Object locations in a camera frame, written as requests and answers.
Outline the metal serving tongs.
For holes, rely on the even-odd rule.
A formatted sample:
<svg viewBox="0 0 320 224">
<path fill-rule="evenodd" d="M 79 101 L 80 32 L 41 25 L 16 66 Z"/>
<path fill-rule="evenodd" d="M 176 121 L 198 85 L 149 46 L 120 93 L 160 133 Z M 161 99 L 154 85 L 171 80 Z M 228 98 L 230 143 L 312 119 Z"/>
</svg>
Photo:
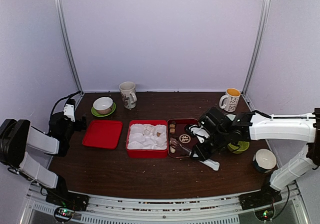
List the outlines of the metal serving tongs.
<svg viewBox="0 0 320 224">
<path fill-rule="evenodd" d="M 175 152 L 170 151 L 170 147 L 175 148 Z M 171 138 L 169 141 L 169 152 L 171 154 L 177 154 L 180 157 L 191 158 L 201 162 L 202 164 L 210 167 L 214 171 L 218 171 L 220 168 L 220 163 L 213 161 L 211 159 L 204 160 L 202 157 L 199 157 L 195 151 L 183 146 L 178 140 Z"/>
</svg>

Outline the red tin lid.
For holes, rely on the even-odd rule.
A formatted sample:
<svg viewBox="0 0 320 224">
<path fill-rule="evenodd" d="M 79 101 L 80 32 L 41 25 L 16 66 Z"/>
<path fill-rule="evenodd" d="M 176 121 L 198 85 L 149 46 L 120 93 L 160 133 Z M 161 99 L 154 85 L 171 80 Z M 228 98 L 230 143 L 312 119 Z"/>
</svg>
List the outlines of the red tin lid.
<svg viewBox="0 0 320 224">
<path fill-rule="evenodd" d="M 121 121 L 91 121 L 82 144 L 85 147 L 114 150 L 118 146 L 122 128 L 123 123 Z"/>
</svg>

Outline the red chocolate tray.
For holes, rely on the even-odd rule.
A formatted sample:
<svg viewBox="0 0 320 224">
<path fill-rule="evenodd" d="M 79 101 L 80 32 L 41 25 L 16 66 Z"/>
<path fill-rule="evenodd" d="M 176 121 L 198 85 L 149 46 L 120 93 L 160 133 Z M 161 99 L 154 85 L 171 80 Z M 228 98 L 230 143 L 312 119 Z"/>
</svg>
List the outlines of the red chocolate tray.
<svg viewBox="0 0 320 224">
<path fill-rule="evenodd" d="M 170 139 L 176 139 L 183 146 L 192 149 L 192 147 L 198 142 L 197 137 L 193 137 L 191 134 L 185 131 L 187 125 L 197 125 L 197 119 L 188 118 L 188 119 L 169 119 L 167 121 L 167 130 L 168 130 L 168 155 L 172 158 L 186 158 L 187 154 L 181 152 L 171 146 Z"/>
</svg>

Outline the red tin box base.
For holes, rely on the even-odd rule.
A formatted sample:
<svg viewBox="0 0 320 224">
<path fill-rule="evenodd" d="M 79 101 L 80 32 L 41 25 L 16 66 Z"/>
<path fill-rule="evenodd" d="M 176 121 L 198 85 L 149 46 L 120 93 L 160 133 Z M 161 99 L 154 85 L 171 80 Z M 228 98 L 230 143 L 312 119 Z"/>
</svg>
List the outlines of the red tin box base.
<svg viewBox="0 0 320 224">
<path fill-rule="evenodd" d="M 128 139 L 129 139 L 129 130 L 130 130 L 130 126 L 133 124 L 166 125 L 167 149 L 161 150 L 161 151 L 157 151 L 157 150 L 128 150 L 127 144 L 128 144 Z M 130 121 L 125 148 L 126 148 L 128 156 L 131 158 L 140 158 L 140 159 L 165 158 L 168 155 L 168 148 L 169 148 L 167 121 L 165 121 L 165 120 L 132 120 L 132 121 Z"/>
</svg>

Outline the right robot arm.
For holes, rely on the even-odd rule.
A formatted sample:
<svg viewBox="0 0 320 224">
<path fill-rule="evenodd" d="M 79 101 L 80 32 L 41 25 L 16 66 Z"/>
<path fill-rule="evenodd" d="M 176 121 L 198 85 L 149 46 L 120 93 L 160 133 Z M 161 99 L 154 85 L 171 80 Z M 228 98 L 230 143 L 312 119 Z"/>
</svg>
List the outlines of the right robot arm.
<svg viewBox="0 0 320 224">
<path fill-rule="evenodd" d="M 213 107 L 198 121 L 207 135 L 193 146 L 190 156 L 207 161 L 230 143 L 257 140 L 297 140 L 305 146 L 280 169 L 274 171 L 265 186 L 256 194 L 259 204 L 268 204 L 292 181 L 320 165 L 320 110 L 299 115 L 269 115 L 258 110 L 238 113 L 231 119 Z"/>
</svg>

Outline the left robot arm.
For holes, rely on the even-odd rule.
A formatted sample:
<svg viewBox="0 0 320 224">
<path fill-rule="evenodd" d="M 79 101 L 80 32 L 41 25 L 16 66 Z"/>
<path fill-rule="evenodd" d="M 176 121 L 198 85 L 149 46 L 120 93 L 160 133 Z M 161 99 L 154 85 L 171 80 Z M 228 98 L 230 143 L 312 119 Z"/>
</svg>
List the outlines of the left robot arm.
<svg viewBox="0 0 320 224">
<path fill-rule="evenodd" d="M 87 117 L 79 120 L 55 113 L 49 120 L 49 131 L 44 133 L 26 119 L 5 119 L 0 125 L 0 162 L 14 174 L 22 174 L 52 192 L 61 206 L 72 202 L 64 178 L 49 171 L 30 153 L 34 149 L 48 156 L 64 157 L 70 148 L 74 132 L 87 128 Z"/>
</svg>

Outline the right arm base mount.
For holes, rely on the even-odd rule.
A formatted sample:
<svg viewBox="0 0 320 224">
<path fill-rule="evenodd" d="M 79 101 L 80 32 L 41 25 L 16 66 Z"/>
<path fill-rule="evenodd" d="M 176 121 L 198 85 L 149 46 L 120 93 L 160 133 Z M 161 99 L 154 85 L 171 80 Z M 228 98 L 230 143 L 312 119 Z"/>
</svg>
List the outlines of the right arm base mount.
<svg viewBox="0 0 320 224">
<path fill-rule="evenodd" d="M 239 196 L 239 202 L 243 211 L 269 206 L 281 200 L 281 194 L 263 193 L 261 191 L 242 194 Z"/>
</svg>

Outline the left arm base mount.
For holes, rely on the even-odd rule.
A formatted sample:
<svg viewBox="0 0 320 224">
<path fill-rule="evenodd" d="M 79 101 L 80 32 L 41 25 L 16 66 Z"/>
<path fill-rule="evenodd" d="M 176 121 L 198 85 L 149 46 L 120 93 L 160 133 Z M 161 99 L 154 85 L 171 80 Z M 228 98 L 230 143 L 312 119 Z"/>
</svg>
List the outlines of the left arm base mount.
<svg viewBox="0 0 320 224">
<path fill-rule="evenodd" d="M 59 207 L 64 207 L 72 211 L 86 211 L 89 203 L 89 196 L 69 193 L 69 196 L 66 198 L 58 197 L 55 194 L 47 194 L 45 201 L 50 204 L 54 204 Z"/>
</svg>

